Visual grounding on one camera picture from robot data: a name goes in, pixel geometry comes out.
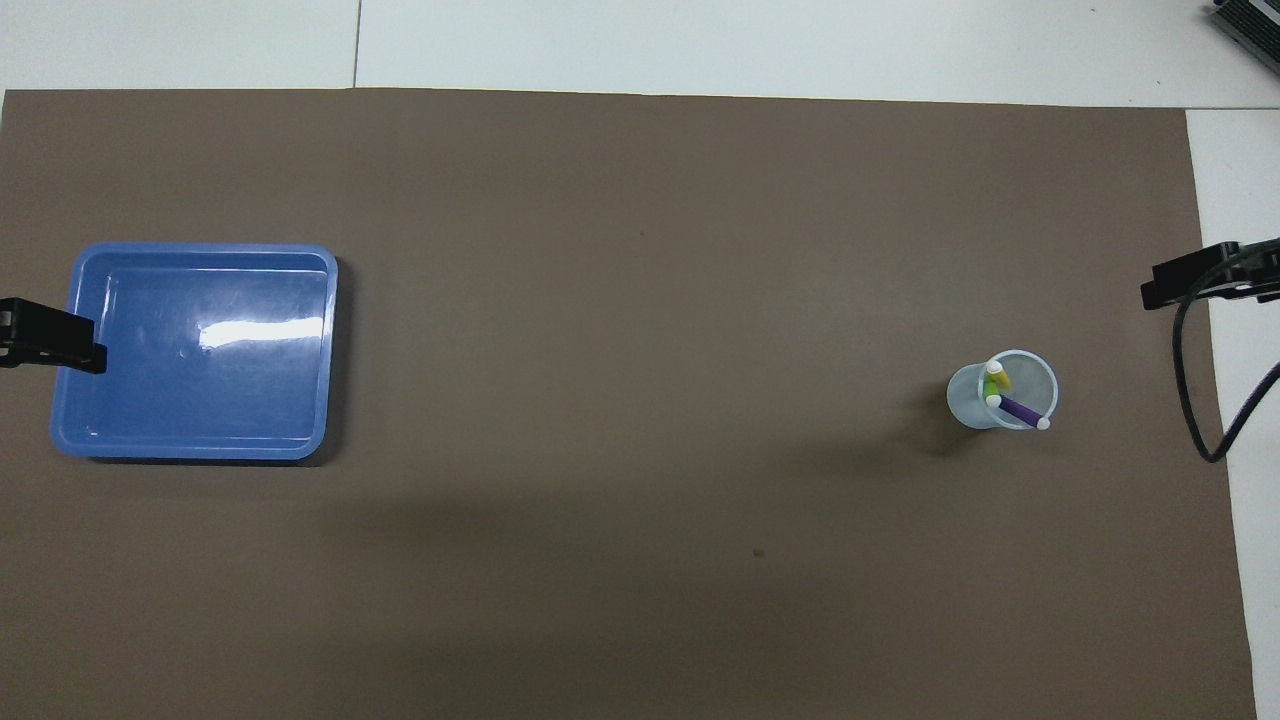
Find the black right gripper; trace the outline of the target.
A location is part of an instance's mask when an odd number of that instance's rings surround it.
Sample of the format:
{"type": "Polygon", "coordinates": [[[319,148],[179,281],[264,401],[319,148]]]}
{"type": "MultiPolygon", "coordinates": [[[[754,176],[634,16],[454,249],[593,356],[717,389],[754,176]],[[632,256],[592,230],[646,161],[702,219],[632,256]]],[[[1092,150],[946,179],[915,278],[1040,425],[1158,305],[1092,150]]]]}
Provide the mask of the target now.
{"type": "MultiPolygon", "coordinates": [[[[1242,251],[1242,266],[1248,275],[1245,297],[1256,301],[1279,300],[1279,238],[1251,243],[1215,243],[1151,268],[1151,279],[1142,284],[1144,310],[1156,310],[1179,304],[1192,286],[1220,263],[1234,259],[1242,251]]],[[[1212,275],[1197,299],[1240,299],[1243,272],[1226,269],[1212,275]]]]}

